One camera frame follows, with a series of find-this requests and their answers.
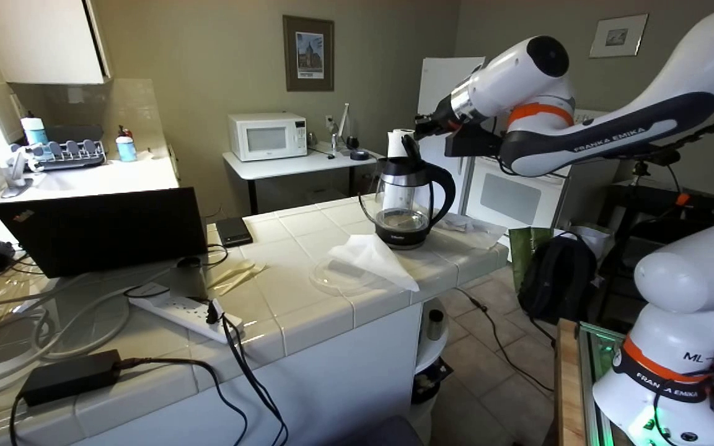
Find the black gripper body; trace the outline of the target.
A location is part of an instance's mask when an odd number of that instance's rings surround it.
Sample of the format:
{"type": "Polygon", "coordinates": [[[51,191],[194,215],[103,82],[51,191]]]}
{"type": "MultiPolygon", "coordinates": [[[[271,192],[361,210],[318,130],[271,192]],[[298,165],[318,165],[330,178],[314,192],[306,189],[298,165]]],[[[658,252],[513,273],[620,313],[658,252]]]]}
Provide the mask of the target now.
{"type": "Polygon", "coordinates": [[[495,155],[501,135],[484,126],[484,119],[459,116],[448,102],[415,122],[415,138],[442,135],[446,155],[495,155]]]}

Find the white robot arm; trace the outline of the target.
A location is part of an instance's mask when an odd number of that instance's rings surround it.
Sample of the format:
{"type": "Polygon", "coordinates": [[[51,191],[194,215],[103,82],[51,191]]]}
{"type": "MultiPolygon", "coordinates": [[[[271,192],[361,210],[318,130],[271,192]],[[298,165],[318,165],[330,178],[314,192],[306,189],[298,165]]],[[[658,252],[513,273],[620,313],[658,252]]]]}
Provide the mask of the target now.
{"type": "MultiPolygon", "coordinates": [[[[659,149],[714,126],[714,13],[674,47],[649,87],[618,111],[577,123],[567,52],[529,36],[474,72],[415,123],[420,138],[501,116],[488,140],[503,171],[541,176],[592,155],[659,149]]],[[[592,401],[635,446],[714,446],[714,226],[635,264],[645,296],[592,401]]]]}

